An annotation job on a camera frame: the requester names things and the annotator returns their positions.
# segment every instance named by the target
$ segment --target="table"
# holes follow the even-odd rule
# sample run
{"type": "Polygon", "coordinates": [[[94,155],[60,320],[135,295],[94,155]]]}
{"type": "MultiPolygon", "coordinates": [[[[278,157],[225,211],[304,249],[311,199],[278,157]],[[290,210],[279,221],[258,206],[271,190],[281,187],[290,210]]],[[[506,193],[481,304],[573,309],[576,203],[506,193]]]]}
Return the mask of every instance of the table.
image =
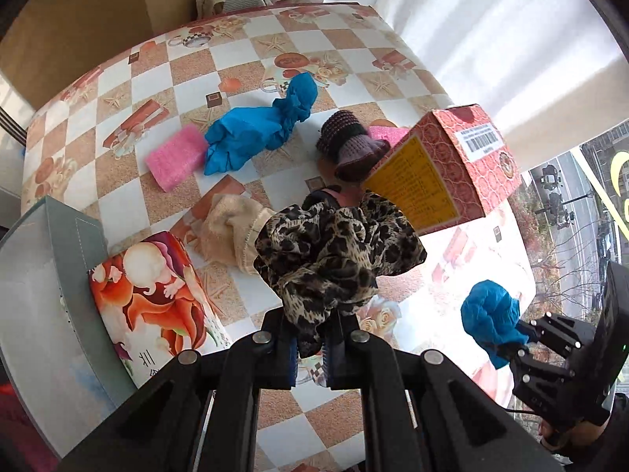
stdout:
{"type": "MultiPolygon", "coordinates": [[[[452,104],[370,7],[320,4],[220,15],[122,52],[41,108],[28,128],[22,211],[52,195],[100,220],[110,252],[170,230],[225,174],[196,171],[164,193],[147,168],[147,154],[190,122],[205,132],[230,108],[271,105],[300,72],[310,72],[318,86],[311,117],[284,146],[230,173],[275,210],[301,203],[310,187],[326,182],[315,143],[337,109],[351,110],[363,125],[388,119],[410,127],[427,110],[452,104]],[[132,127],[121,127],[127,119],[132,127]]],[[[519,298],[522,312],[533,299],[533,275],[508,203],[485,219],[422,239],[426,263],[381,277],[379,295],[359,312],[361,327],[406,351],[439,348],[499,403],[508,402],[509,371],[487,365],[458,312],[472,285],[486,278],[519,298]]],[[[281,304],[259,276],[192,256],[232,339],[260,328],[265,311],[281,304]]],[[[336,471],[364,457],[360,396],[321,388],[321,370],[320,356],[302,360],[297,387],[262,392],[256,470],[309,463],[336,471]]]]}

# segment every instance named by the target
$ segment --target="red patterned box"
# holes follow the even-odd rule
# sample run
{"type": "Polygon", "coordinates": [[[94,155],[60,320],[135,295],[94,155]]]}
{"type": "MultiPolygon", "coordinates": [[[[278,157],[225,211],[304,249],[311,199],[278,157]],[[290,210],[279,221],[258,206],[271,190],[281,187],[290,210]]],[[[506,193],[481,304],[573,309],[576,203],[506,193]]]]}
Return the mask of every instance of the red patterned box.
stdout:
{"type": "Polygon", "coordinates": [[[421,234],[482,218],[519,185],[511,152],[477,104],[425,114],[364,182],[421,234]]]}

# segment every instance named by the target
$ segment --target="barcode label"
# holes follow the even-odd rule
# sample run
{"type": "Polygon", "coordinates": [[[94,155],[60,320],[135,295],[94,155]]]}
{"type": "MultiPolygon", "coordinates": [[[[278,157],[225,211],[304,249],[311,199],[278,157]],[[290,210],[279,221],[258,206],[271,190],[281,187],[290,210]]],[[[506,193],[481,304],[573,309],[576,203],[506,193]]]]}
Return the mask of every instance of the barcode label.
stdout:
{"type": "Polygon", "coordinates": [[[465,151],[467,159],[474,163],[504,145],[500,134],[492,124],[480,124],[454,134],[465,151]]]}

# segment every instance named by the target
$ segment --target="blue crumpled cloth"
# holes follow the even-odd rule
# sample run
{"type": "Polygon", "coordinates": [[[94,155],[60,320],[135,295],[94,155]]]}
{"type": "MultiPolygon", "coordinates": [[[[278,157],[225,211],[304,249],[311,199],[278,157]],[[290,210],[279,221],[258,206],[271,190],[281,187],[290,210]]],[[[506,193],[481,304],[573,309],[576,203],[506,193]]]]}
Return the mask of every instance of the blue crumpled cloth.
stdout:
{"type": "Polygon", "coordinates": [[[496,369],[509,362],[496,355],[494,346],[505,342],[526,344],[528,336],[516,330],[520,319],[520,303],[512,298],[504,287],[484,280],[479,282],[467,295],[461,305],[463,329],[489,355],[496,369]]]}
{"type": "Polygon", "coordinates": [[[316,98],[315,81],[310,73],[302,73],[291,80],[285,99],[276,99],[273,106],[228,111],[205,134],[210,144],[205,175],[239,170],[264,148],[280,147],[290,137],[295,122],[309,118],[316,98]]]}

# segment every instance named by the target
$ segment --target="road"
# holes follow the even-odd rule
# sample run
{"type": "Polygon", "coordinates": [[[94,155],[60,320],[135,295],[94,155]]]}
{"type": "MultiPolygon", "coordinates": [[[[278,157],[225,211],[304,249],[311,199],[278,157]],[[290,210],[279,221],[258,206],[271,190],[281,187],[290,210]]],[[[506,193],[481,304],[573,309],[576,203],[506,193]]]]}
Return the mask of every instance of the road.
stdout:
{"type": "MultiPolygon", "coordinates": [[[[592,189],[585,174],[577,166],[570,153],[562,154],[548,163],[555,165],[555,168],[561,171],[559,176],[562,182],[559,191],[564,201],[585,195],[592,189]]],[[[543,190],[539,184],[537,186],[542,201],[546,203],[544,197],[548,196],[548,190],[543,190]]],[[[570,300],[564,300],[562,308],[567,316],[577,318],[584,315],[583,306],[591,307],[592,295],[594,294],[593,292],[584,293],[583,287],[577,288],[577,286],[583,285],[584,282],[598,283],[598,253],[596,250],[598,225],[592,222],[596,222],[599,216],[594,201],[589,198],[581,199],[564,207],[568,211],[574,212],[576,224],[561,230],[553,227],[550,233],[557,243],[555,249],[557,262],[564,266],[560,271],[562,275],[561,290],[577,301],[574,303],[570,300]]]]}

